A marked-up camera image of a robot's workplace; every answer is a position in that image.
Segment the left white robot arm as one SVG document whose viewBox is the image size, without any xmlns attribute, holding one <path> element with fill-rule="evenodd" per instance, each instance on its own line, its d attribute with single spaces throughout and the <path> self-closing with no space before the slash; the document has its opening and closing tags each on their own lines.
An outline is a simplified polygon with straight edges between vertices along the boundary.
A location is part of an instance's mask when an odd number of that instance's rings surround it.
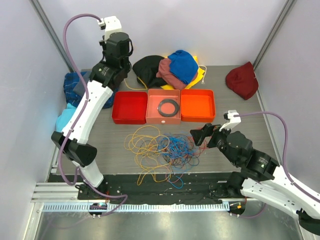
<svg viewBox="0 0 320 240">
<path fill-rule="evenodd" d="M 103 106 L 127 78 L 131 70 L 129 57 L 133 53 L 132 41 L 124 32 L 112 33 L 100 45 L 105 59 L 92 68 L 85 93 L 67 125 L 51 135 L 59 154 L 65 155 L 83 174 L 91 185 L 89 194 L 97 200 L 106 195 L 107 188 L 96 163 L 98 150 L 88 144 L 88 139 Z"/>
</svg>

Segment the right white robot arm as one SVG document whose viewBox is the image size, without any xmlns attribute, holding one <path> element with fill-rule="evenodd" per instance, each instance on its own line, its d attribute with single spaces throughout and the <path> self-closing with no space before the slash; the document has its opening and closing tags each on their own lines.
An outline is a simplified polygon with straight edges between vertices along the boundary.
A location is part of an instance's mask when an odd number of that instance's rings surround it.
<svg viewBox="0 0 320 240">
<path fill-rule="evenodd" d="M 226 193 L 233 198 L 242 195 L 266 203 L 298 221 L 314 235 L 320 234 L 320 204 L 301 192 L 286 176 L 284 167 L 268 154 L 253 148 L 253 142 L 239 131 L 220 129 L 207 123 L 190 134 L 196 146 L 205 138 L 208 148 L 217 148 L 239 172 L 232 172 L 226 182 Z"/>
</svg>

